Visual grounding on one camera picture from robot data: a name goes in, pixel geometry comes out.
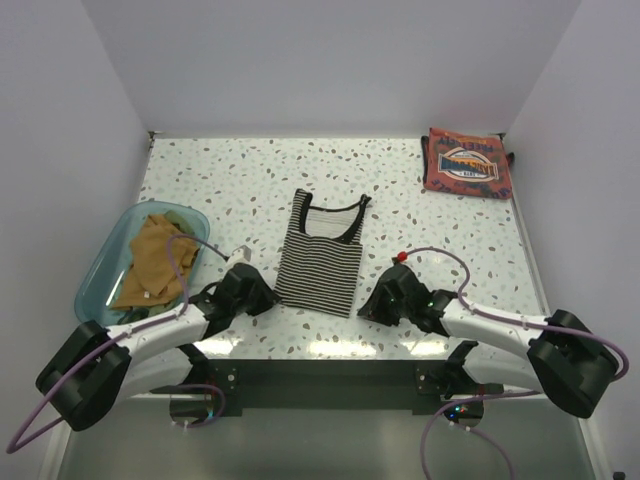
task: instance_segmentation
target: striped shirt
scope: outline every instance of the striped shirt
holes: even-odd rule
[[[370,197],[346,208],[311,206],[296,190],[275,291],[289,307],[349,317],[362,259],[360,234]]]

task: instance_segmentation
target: white wall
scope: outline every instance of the white wall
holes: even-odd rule
[[[0,2],[0,478],[37,476],[46,440],[4,448],[77,326],[75,292],[133,200],[146,138],[79,1]]]
[[[547,296],[624,347],[596,410],[613,466],[640,478],[640,3],[583,0],[509,129]]]
[[[579,0],[83,0],[148,130],[504,131]]]

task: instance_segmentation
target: plastic container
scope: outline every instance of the plastic container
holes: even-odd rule
[[[148,201],[129,208],[109,234],[98,257],[91,265],[76,295],[75,311],[78,320],[95,320],[105,327],[115,325],[125,312],[111,310],[109,305],[118,298],[124,278],[129,271],[133,255],[129,242],[138,235],[149,214],[163,214],[173,210],[181,215],[205,241],[209,239],[209,221],[202,213],[174,203]],[[202,260],[204,249],[196,257],[189,279],[194,278]]]

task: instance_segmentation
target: white speckled tabletop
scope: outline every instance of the white speckled tabletop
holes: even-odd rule
[[[155,140],[140,201],[188,205],[211,223],[209,242],[224,252],[246,244],[252,264],[275,285],[296,188],[313,204],[339,208],[366,193],[373,200],[362,232],[364,254],[351,317],[278,305],[197,344],[210,358],[441,359],[460,340],[420,332],[409,321],[384,327],[356,317],[391,257],[433,245],[469,263],[469,298],[485,305],[540,313],[511,201],[462,197],[422,187],[419,139],[170,139]],[[453,290],[462,270],[436,254],[408,265],[429,289]],[[219,257],[206,252],[194,290],[221,277]]]

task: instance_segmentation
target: folded cloth in bin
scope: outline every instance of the folded cloth in bin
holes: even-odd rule
[[[176,299],[182,287],[167,257],[167,240],[181,233],[163,215],[149,215],[140,233],[129,246],[133,264],[122,285],[122,291],[111,308],[163,305]],[[189,277],[198,253],[196,242],[177,238],[171,244],[171,256],[185,278]]]

